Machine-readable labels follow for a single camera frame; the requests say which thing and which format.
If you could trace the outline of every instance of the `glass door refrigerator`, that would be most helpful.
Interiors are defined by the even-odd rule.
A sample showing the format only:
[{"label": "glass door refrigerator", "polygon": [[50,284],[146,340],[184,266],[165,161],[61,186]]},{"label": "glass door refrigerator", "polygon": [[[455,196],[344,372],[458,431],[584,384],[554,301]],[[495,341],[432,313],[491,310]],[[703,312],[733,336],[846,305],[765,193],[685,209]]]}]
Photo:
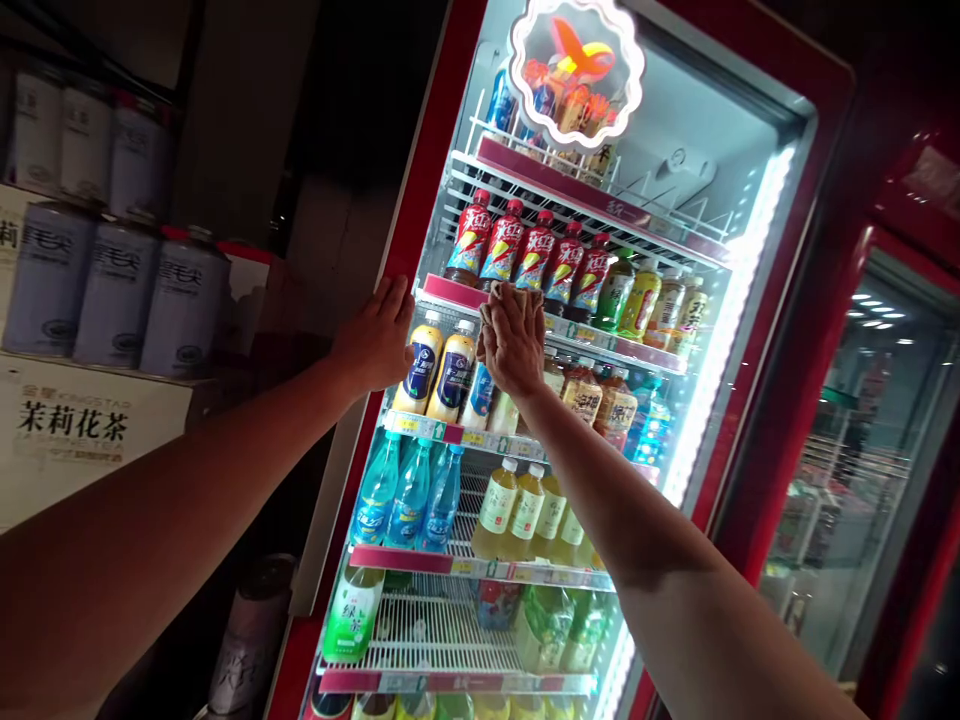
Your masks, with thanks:
[{"label": "glass door refrigerator", "polygon": [[602,558],[474,362],[480,288],[545,291],[556,390],[702,526],[851,88],[752,3],[450,3],[381,263],[417,360],[337,426],[269,718],[645,711]]}]

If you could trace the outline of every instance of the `cardboard box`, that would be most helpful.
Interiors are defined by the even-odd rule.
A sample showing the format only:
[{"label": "cardboard box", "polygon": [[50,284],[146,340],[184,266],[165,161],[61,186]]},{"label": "cardboard box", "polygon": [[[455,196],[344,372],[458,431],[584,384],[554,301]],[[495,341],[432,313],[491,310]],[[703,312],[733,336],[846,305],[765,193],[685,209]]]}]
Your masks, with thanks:
[{"label": "cardboard box", "polygon": [[0,532],[183,434],[220,385],[0,353]]}]

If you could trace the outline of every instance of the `refrigerator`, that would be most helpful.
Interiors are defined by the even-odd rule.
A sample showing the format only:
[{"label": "refrigerator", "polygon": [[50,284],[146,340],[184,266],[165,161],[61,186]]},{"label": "refrigerator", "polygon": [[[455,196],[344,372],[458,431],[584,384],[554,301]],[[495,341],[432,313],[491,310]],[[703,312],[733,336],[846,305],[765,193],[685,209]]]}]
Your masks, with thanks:
[{"label": "refrigerator", "polygon": [[[607,234],[608,249],[635,268],[656,261],[681,284],[699,278],[707,309],[683,352],[575,322],[563,307],[546,318],[546,346],[567,368],[583,359],[601,379],[623,371],[638,398],[634,419],[644,418],[627,445],[644,468],[638,481],[706,527],[723,484],[711,468],[729,462],[750,414],[852,86],[847,67],[753,3],[453,0],[381,273],[411,278],[414,327],[432,320],[444,338],[458,328],[475,338],[486,295],[448,269],[479,234],[464,218],[483,191],[495,226],[519,200],[524,237],[539,217],[558,246],[579,224],[582,242]],[[497,245],[492,232],[484,252]],[[550,256],[547,274],[561,265]],[[471,361],[458,382],[469,385]],[[518,475],[539,465],[549,476],[536,438],[509,424],[465,428],[456,410],[446,419],[403,412],[396,393],[371,394],[336,428],[267,716],[346,712],[331,695],[361,693],[399,694],[403,712],[416,715],[412,695],[466,693],[494,714],[487,703],[506,696],[496,705],[504,718],[641,717],[651,685],[601,558],[581,553],[571,565],[550,552],[516,562],[473,552],[491,472],[511,458]],[[353,543],[361,484],[388,431],[400,436],[401,472],[419,447],[463,450],[443,553]],[[375,628],[357,662],[328,662],[331,608],[338,622],[355,612],[340,600],[343,578],[360,569],[377,586]],[[501,630],[481,627],[478,615],[484,588],[508,587],[496,583],[519,593],[498,605],[509,616]],[[563,632],[548,642],[526,609],[536,598],[556,608],[587,597],[604,608],[602,633],[587,666],[571,671],[560,659]]]}]

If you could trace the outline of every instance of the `right hand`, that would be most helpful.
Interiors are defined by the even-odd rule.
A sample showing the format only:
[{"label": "right hand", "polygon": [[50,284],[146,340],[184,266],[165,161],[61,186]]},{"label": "right hand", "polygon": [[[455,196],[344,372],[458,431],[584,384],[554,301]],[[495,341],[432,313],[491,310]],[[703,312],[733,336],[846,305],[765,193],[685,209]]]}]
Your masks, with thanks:
[{"label": "right hand", "polygon": [[484,325],[477,343],[477,359],[487,366],[497,387],[515,402],[545,388],[543,382],[543,306],[521,309],[516,290],[500,285],[500,298],[487,300],[490,325]]}]

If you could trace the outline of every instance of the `left hand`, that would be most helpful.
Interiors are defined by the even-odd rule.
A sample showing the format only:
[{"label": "left hand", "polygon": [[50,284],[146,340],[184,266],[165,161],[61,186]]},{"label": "left hand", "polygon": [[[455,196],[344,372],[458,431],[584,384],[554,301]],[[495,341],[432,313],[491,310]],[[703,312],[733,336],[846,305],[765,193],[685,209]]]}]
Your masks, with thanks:
[{"label": "left hand", "polygon": [[381,278],[373,297],[340,328],[333,341],[330,358],[347,368],[363,393],[396,385],[413,364],[407,333],[414,301],[407,285],[403,275]]}]

